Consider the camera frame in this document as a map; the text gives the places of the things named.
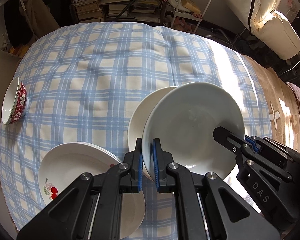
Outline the large white cherry plate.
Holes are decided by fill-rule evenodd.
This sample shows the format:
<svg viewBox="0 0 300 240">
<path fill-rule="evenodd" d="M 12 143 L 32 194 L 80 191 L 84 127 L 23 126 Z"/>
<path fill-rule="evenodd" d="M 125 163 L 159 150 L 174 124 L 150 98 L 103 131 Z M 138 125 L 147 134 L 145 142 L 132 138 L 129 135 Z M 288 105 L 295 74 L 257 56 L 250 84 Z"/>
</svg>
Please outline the large white cherry plate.
<svg viewBox="0 0 300 240">
<path fill-rule="evenodd" d="M 122 200 L 120 238 L 130 236 L 141 225 L 145 215 L 143 192 L 125 193 Z"/>
</svg>

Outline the large plain white bowl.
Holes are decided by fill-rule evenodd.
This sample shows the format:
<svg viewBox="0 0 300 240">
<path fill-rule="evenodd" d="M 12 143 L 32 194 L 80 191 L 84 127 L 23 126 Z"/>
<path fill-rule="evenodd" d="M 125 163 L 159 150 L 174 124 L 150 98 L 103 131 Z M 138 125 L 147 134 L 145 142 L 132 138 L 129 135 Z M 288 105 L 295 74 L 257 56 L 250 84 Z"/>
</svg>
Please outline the large plain white bowl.
<svg viewBox="0 0 300 240">
<path fill-rule="evenodd" d="M 153 130 L 149 156 L 155 138 L 173 160 L 197 174 L 215 172 L 225 179 L 236 165 L 235 155 L 213 138 L 222 126 L 239 136 L 245 135 L 241 109 L 224 89 L 207 82 L 193 82 L 168 93 L 153 110 Z M 142 156 L 146 160 L 146 139 Z"/>
</svg>

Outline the small red patterned bowl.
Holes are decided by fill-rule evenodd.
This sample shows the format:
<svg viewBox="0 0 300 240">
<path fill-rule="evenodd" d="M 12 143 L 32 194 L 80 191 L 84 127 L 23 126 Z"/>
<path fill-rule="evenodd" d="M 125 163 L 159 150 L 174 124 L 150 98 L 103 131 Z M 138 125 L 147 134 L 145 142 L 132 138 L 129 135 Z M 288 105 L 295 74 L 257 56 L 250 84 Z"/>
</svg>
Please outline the small red patterned bowl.
<svg viewBox="0 0 300 240">
<path fill-rule="evenodd" d="M 150 180 L 154 180 L 154 173 L 149 169 L 153 168 L 152 155 L 149 156 L 149 150 L 151 145 L 151 139 L 154 138 L 152 135 L 153 130 L 153 110 L 156 108 L 157 104 L 176 86 L 170 86 L 161 88 L 154 92 L 148 94 L 142 101 L 138 104 L 134 110 L 128 125 L 127 141 L 128 149 L 131 152 L 135 150 L 135 145 L 137 139 L 146 139 L 146 160 L 143 162 L 143 174 Z"/>
</svg>

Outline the large red patterned bowl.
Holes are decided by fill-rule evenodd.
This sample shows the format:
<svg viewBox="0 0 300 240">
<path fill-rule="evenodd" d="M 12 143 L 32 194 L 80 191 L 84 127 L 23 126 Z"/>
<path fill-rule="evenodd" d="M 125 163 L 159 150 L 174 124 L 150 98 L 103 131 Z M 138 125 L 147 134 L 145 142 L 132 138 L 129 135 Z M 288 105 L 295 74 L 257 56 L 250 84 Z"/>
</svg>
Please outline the large red patterned bowl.
<svg viewBox="0 0 300 240">
<path fill-rule="evenodd" d="M 9 125 L 20 120 L 26 113 L 29 99 L 26 88 L 19 77 L 14 77 L 2 104 L 1 120 L 4 125 Z"/>
</svg>

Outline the small white cherry plate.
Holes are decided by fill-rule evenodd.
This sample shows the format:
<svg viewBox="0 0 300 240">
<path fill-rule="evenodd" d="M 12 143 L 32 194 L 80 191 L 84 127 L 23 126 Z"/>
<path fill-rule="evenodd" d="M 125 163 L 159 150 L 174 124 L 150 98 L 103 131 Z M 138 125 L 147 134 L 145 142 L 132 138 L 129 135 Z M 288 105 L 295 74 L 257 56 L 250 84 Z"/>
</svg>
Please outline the small white cherry plate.
<svg viewBox="0 0 300 240">
<path fill-rule="evenodd" d="M 87 142 L 67 142 L 52 148 L 38 171 L 44 203 L 49 204 L 82 173 L 102 174 L 119 163 L 121 160 L 114 154 Z"/>
</svg>

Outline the brown floral blanket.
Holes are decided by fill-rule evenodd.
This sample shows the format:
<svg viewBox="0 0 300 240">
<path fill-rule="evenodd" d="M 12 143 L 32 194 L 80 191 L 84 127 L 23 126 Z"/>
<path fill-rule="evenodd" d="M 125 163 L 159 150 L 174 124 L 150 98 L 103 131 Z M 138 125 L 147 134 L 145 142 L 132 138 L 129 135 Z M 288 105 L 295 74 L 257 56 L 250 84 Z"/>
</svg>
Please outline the brown floral blanket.
<svg viewBox="0 0 300 240">
<path fill-rule="evenodd" d="M 273 68 L 264 68 L 243 56 L 253 67 L 267 102 L 271 125 L 270 138 L 300 153 L 300 88 L 283 82 Z"/>
</svg>

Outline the blue plaid tablecloth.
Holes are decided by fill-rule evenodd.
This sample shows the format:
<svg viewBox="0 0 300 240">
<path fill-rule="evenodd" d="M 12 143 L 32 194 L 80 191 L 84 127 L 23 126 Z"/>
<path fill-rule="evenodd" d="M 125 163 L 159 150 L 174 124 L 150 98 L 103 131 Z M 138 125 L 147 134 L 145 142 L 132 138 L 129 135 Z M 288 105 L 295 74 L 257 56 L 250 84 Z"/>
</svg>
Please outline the blue plaid tablecloth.
<svg viewBox="0 0 300 240">
<path fill-rule="evenodd" d="M 45 206 L 38 169 L 48 150 L 82 141 L 123 158 L 130 117 L 158 89 L 213 83 L 236 100 L 247 135 L 273 134 L 252 64 L 213 40 L 166 27 L 62 27 L 30 47 L 15 75 L 26 87 L 29 106 L 21 120 L 0 126 L 0 180 L 17 229 Z"/>
</svg>

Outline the cream white sofa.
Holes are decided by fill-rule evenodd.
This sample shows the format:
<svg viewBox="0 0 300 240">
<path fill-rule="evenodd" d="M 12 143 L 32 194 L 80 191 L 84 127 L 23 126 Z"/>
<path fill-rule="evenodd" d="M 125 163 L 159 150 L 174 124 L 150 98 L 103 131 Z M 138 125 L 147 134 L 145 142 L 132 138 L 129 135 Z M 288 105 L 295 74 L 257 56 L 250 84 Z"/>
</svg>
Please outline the cream white sofa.
<svg viewBox="0 0 300 240">
<path fill-rule="evenodd" d="M 242 24 L 279 58 L 288 60 L 300 51 L 300 38 L 285 15 L 281 0 L 225 0 Z"/>
</svg>

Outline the white metal utility cart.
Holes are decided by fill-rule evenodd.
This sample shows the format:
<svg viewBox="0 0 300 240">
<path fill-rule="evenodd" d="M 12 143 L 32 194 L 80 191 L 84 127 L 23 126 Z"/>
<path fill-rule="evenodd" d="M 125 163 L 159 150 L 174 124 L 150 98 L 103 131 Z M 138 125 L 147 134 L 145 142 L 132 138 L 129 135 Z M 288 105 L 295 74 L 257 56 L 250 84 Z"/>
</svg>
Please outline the white metal utility cart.
<svg viewBox="0 0 300 240">
<path fill-rule="evenodd" d="M 170 27 L 172 29 L 182 29 L 183 31 L 194 34 L 211 3 L 208 0 L 202 10 L 194 0 L 167 0 L 173 8 L 173 17 Z"/>
</svg>

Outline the wooden bookshelf with books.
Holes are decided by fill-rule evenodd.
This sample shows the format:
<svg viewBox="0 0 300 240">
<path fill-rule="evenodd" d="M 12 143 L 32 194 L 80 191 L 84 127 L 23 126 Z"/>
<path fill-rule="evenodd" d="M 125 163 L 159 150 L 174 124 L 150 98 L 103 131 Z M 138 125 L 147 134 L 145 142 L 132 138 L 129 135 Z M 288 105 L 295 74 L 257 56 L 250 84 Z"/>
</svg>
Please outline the wooden bookshelf with books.
<svg viewBox="0 0 300 240">
<path fill-rule="evenodd" d="M 71 0 L 79 23 L 141 22 L 160 24 L 166 11 L 163 0 Z"/>
</svg>

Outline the beige hanging coat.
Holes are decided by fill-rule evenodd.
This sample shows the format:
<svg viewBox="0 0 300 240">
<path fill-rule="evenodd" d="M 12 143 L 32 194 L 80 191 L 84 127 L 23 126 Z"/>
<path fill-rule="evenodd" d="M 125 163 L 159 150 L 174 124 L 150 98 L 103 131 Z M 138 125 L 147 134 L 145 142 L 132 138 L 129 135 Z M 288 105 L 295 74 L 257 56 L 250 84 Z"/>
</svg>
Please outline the beige hanging coat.
<svg viewBox="0 0 300 240">
<path fill-rule="evenodd" d="M 59 28 L 43 0 L 19 0 L 19 10 L 37 40 Z"/>
</svg>

